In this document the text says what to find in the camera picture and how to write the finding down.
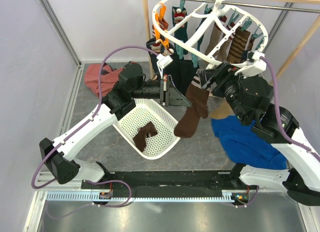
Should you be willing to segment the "white round clip hanger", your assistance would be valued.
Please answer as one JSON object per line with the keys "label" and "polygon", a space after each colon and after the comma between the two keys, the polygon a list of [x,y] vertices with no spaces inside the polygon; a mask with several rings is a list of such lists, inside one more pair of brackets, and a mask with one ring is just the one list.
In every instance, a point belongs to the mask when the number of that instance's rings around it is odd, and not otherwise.
{"label": "white round clip hanger", "polygon": [[[233,40],[238,27],[250,32],[245,51],[242,54],[241,63],[231,63],[236,67],[246,66],[248,53],[259,51],[261,44],[265,41],[267,32],[258,32],[257,29],[249,30],[254,22],[249,17],[245,17],[243,24],[236,22],[240,14],[236,9],[222,4],[223,0],[215,0],[214,3],[202,2],[195,9],[187,9],[185,0],[161,0],[152,10],[152,24],[155,28],[156,43],[160,42],[163,49],[174,46],[178,57],[184,59],[189,54],[194,66],[199,60],[206,61],[210,65],[216,66],[221,63],[217,60],[218,52],[222,44],[230,37]],[[159,19],[165,18],[169,23],[167,30],[162,30],[159,26]],[[220,41],[215,48],[205,54],[209,44],[211,32],[214,24],[221,30]]]}

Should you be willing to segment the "tan brown-striped sock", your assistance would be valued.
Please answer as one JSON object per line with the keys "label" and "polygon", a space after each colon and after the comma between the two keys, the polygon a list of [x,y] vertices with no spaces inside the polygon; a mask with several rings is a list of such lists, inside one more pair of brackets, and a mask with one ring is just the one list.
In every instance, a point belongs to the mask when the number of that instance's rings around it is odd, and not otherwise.
{"label": "tan brown-striped sock", "polygon": [[247,46],[250,34],[249,31],[242,30],[242,27],[236,29],[226,59],[229,63],[241,63],[242,55]]}

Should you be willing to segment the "wooden clothes rack frame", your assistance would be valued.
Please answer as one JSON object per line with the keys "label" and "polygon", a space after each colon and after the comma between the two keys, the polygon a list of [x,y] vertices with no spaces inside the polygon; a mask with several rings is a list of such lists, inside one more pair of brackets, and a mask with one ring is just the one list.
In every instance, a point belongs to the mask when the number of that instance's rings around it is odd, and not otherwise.
{"label": "wooden clothes rack frame", "polygon": [[[238,3],[249,3],[240,0]],[[303,106],[319,102],[320,94],[320,13],[283,11],[226,5],[254,25],[250,31],[267,32],[260,50],[279,73],[281,101],[301,102]],[[270,6],[290,7],[289,2],[272,1]],[[292,7],[320,9],[319,4],[295,2]]]}

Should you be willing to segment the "navy santa sock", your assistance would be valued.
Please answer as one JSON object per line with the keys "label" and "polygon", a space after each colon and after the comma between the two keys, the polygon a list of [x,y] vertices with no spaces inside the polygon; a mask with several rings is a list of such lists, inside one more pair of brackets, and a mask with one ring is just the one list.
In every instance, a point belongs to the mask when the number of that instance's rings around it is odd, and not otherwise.
{"label": "navy santa sock", "polygon": [[162,55],[166,56],[166,55],[169,55],[170,57],[174,54],[174,49],[172,48],[169,48],[169,49],[164,49]]}
{"label": "navy santa sock", "polygon": [[[146,47],[148,49],[152,50],[153,52],[155,52],[156,54],[161,54],[164,51],[163,45],[160,42],[156,43],[155,37],[151,38],[150,40],[148,40],[146,42]],[[157,61],[158,61],[157,56],[150,52],[149,57],[150,57],[152,68],[153,68],[154,72],[159,73],[159,69],[157,66]]]}

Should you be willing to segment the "blue towel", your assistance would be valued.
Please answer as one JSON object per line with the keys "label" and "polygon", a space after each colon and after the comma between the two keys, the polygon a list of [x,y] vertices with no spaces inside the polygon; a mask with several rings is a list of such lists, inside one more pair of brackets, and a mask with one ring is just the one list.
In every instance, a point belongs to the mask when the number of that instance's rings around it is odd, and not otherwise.
{"label": "blue towel", "polygon": [[236,116],[228,116],[212,119],[211,126],[214,136],[234,163],[272,170],[287,168],[284,155],[251,131],[253,124],[243,126]]}

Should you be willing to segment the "tan ribbed sock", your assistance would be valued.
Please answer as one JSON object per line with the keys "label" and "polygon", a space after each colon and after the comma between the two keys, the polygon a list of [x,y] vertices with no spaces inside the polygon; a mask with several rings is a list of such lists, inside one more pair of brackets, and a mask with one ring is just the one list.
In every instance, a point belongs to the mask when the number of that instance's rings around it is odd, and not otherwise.
{"label": "tan ribbed sock", "polygon": [[232,115],[234,115],[234,112],[226,101],[210,113],[210,117],[216,120],[225,119]]}

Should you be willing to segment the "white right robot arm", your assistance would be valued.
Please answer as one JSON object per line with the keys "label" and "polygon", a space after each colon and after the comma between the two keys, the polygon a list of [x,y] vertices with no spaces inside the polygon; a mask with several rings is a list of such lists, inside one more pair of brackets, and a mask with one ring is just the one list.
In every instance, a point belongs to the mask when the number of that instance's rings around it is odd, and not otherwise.
{"label": "white right robot arm", "polygon": [[225,98],[242,125],[272,148],[291,165],[290,169],[268,169],[249,162],[237,163],[229,176],[235,189],[244,185],[257,189],[284,191],[306,206],[320,204],[320,155],[306,139],[297,119],[279,106],[277,88],[258,75],[245,76],[240,68],[223,62],[195,75],[202,89]]}

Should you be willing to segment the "pink red shirt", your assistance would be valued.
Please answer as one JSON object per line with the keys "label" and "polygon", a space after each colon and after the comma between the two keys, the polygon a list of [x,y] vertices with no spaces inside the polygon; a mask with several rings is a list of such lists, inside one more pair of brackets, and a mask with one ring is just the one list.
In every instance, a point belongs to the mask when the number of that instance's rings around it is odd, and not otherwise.
{"label": "pink red shirt", "polygon": [[90,65],[84,74],[84,84],[91,92],[99,97],[101,89],[102,97],[106,96],[119,80],[119,74],[123,68],[115,69],[109,64],[104,64],[102,70],[100,64]]}

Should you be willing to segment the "white perforated laundry basket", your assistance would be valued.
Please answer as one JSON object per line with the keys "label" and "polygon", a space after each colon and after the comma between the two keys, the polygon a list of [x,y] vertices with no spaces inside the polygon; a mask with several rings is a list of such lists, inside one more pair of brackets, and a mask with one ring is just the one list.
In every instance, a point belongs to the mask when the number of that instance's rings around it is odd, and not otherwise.
{"label": "white perforated laundry basket", "polygon": [[135,108],[114,128],[143,158],[156,160],[180,140],[174,135],[177,123],[155,100],[136,99]]}

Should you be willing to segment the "metal hanging rod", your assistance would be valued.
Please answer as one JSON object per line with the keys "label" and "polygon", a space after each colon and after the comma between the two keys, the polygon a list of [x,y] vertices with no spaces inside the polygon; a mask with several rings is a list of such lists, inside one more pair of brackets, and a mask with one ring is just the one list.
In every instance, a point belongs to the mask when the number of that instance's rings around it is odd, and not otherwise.
{"label": "metal hanging rod", "polygon": [[[185,0],[185,1],[207,2],[207,3],[214,3],[215,2],[215,0]],[[234,6],[244,6],[244,7],[250,7],[250,8],[295,11],[295,12],[306,12],[306,13],[319,13],[320,12],[319,9],[296,8],[296,7],[285,7],[285,6],[270,6],[270,5],[238,3],[238,2],[230,2],[230,1],[223,1],[222,4],[234,5]]]}

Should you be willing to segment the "brown striped-cuff sock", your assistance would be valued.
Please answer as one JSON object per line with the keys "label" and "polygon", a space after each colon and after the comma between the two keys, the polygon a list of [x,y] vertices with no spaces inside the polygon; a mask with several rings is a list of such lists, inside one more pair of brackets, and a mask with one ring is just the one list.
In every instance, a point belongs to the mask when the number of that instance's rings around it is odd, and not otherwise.
{"label": "brown striped-cuff sock", "polygon": [[146,139],[158,134],[154,124],[148,122],[145,126],[138,129],[138,133],[133,137],[136,148],[143,152],[147,146]]}
{"label": "brown striped-cuff sock", "polygon": [[191,138],[199,125],[200,118],[206,119],[208,112],[209,91],[202,89],[199,76],[195,75],[186,91],[186,98],[191,102],[191,107],[186,109],[174,129],[174,135],[181,138]]}

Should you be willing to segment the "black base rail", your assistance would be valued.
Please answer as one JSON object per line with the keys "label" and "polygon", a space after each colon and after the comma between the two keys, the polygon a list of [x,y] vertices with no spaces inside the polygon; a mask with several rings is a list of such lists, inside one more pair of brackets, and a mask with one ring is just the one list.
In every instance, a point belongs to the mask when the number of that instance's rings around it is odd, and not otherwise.
{"label": "black base rail", "polygon": [[232,170],[186,170],[186,171],[136,171],[136,172],[108,172],[101,181],[112,180],[111,185],[93,185],[82,181],[82,189],[112,190],[116,196],[222,196],[223,190],[253,191],[256,185],[247,186],[239,178],[242,164],[235,165]]}

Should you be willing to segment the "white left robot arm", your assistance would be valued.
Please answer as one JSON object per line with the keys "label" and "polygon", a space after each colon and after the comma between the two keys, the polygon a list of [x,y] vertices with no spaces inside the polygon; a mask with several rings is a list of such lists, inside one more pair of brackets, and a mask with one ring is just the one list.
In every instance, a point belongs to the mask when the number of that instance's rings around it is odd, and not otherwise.
{"label": "white left robot arm", "polygon": [[175,87],[171,76],[147,81],[142,67],[129,62],[118,75],[111,92],[88,116],[59,137],[41,140],[39,147],[44,164],[61,185],[80,179],[92,181],[99,189],[104,189],[110,183],[105,169],[98,163],[78,160],[77,154],[110,126],[137,150],[133,138],[151,122],[159,141],[147,141],[145,150],[151,152],[151,160],[161,157],[179,140],[173,134],[178,122],[164,109],[166,106],[190,107],[191,103]]}

